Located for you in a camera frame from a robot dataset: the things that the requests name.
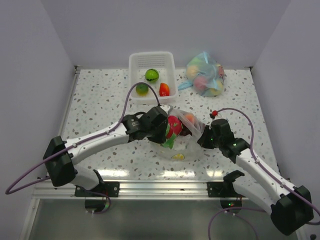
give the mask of table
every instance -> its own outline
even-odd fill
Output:
[[[175,78],[177,84],[186,81],[185,69],[176,69]],[[279,171],[250,70],[225,70],[224,87],[224,92],[217,97],[202,97],[187,88],[179,92],[171,105],[192,112],[206,124],[211,122],[209,113],[212,110],[232,107],[244,111],[254,124],[255,151]],[[87,135],[118,121],[128,89],[127,69],[81,69],[62,138]],[[126,113],[148,111],[151,107],[129,101]],[[221,116],[229,120],[236,137],[250,141],[251,130],[244,117],[232,111],[223,112]],[[218,149],[203,150],[191,161],[178,161],[157,154],[148,140],[111,147],[88,157],[80,165],[98,170],[104,180],[204,182],[222,180],[223,176],[237,169],[245,172]]]

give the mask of red pepper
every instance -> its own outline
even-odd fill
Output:
[[[161,83],[159,88],[159,95],[161,97],[170,96],[170,88],[166,83]]]

